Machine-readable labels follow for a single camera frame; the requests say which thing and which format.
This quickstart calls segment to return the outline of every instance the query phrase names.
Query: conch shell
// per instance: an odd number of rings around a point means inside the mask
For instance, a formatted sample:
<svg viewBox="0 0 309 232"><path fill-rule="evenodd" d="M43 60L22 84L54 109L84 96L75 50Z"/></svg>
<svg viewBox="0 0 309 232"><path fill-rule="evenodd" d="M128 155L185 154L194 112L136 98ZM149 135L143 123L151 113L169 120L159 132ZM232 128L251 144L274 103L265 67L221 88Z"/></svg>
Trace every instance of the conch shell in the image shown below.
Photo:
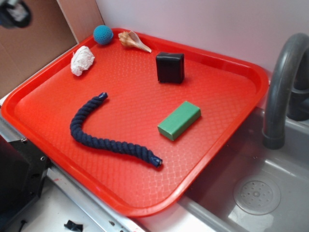
<svg viewBox="0 0 309 232"><path fill-rule="evenodd" d="M121 44L125 47L136 47L143 51L151 53L151 49L142 43L139 36L133 32L122 32L118 34Z"/></svg>

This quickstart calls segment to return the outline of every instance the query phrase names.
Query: navy rope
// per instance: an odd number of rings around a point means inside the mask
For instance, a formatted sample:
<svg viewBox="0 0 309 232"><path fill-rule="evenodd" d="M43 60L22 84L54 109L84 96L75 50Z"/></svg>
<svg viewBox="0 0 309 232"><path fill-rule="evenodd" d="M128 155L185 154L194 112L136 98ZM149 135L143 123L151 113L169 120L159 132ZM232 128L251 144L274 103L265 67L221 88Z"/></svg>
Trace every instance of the navy rope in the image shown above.
<svg viewBox="0 0 309 232"><path fill-rule="evenodd" d="M107 99L107 97L107 93L101 93L99 96L93 97L82 108L78 110L70 124L72 137L85 146L97 149L104 149L120 154L132 155L147 163L151 163L155 167L161 166L162 159L155 156L151 150L148 150L144 146L135 145L127 142L117 142L115 140L109 139L98 139L83 132L82 124L84 120L92 111L98 108L104 102L104 100Z"/></svg>

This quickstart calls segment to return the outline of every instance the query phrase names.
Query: plastic tray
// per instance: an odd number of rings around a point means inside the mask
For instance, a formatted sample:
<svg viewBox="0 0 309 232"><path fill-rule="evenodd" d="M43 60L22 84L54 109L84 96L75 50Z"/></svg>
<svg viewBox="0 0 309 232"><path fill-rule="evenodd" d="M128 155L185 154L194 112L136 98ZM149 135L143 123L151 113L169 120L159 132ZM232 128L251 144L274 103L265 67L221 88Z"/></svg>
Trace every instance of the plastic tray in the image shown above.
<svg viewBox="0 0 309 232"><path fill-rule="evenodd" d="M18 87L1 112L68 174L116 211L141 217L176 202L264 96L266 73L245 61L138 33L153 51L124 48L118 33L108 45L93 37L73 48ZM77 77L70 60L88 46L95 62ZM157 80L159 52L184 53L182 84ZM70 121L89 99L109 98L86 120L96 137L146 146L163 159L155 168L135 157L85 147L70 135ZM200 107L202 116L176 141L158 132L181 103Z"/></svg>

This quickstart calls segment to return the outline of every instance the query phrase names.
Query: tray rim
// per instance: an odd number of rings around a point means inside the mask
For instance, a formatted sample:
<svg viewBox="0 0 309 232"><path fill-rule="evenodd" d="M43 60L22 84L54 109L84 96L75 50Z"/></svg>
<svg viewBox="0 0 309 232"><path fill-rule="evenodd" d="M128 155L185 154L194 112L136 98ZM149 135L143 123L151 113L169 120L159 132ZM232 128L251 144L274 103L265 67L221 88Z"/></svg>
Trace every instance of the tray rim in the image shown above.
<svg viewBox="0 0 309 232"><path fill-rule="evenodd" d="M114 28L112 29L114 34L128 31L126 29ZM108 188L98 190L95 180L93 180L92 176L85 175L79 170L71 167L67 164L66 157L59 157L56 161L56 164L64 169L69 175L73 178L78 180L81 184L85 186L87 183L87 188L92 191L95 195L97 195L101 200L105 201L108 205L110 205L114 210L129 216L129 217L143 217L149 216L155 213L158 213L168 206L175 203L184 193L184 191L190 186L190 184L196 179L198 174L207 166L207 164L211 161L211 159L216 155L217 151L225 144L225 142L229 139L229 137L236 131L236 129L241 125L244 119L251 113L251 111L256 107L262 97L266 94L268 90L268 76L266 72L259 66L240 60L236 58L232 58L225 55L220 55L214 52L205 51L199 48L187 46L180 43L175 43L167 40L163 40L160 38L156 38L153 36L137 33L139 37L147 43L157 43L157 44L165 44L168 42L169 47L171 49L176 50L184 50L187 52L186 58L188 59L195 59L194 54L198 53L203 55L208 60L220 61L228 64L226 68L233 69L237 67L242 67L241 70L236 70L238 73L244 76L243 72L250 72L252 75L259 77L258 79L251 79L256 86L256 94L254 99L252 99L246 107L242 109L242 111L238 114L235 118L234 122L230 124L223 134L218 138L218 140L210 147L209 151L204 154L203 158L200 160L199 163L193 168L193 170L181 181L181 183L176 187L176 189L163 201L152 205L151 207L132 207L128 203L124 202L120 198L115 198L114 194L105 194L104 199L101 197L102 194L111 192ZM1 113L3 117L11 123L17 130L19 130L22 134L25 134L33 143L39 144L37 145L44 153L48 154L51 151L55 151L55 147L52 146L50 143L42 143L44 139L39 135L36 134L35 131L32 131L31 128L23 125L21 121L17 118L14 118L14 108L15 106L30 92L35 90L39 85L47 81L50 77L52 77L55 73L59 70L66 67L70 64L71 57L73 53L81 46L85 45L89 48L93 47L96 42L93 39L93 35L85 39L80 44L76 45L55 61L53 61L50 65L43 68L33 77L28 79L26 82L21 84L18 88L16 88L4 101Z"/></svg>

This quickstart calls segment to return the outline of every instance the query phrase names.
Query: crumpled paper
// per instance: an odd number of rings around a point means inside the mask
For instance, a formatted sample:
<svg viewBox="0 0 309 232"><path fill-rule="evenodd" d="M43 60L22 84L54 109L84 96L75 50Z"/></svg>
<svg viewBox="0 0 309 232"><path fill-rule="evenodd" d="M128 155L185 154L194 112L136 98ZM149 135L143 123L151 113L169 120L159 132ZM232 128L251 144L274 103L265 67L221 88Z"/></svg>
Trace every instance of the crumpled paper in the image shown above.
<svg viewBox="0 0 309 232"><path fill-rule="evenodd" d="M82 75L84 70L88 70L93 64L95 57L89 47L81 46L71 60L71 71L76 76Z"/></svg>

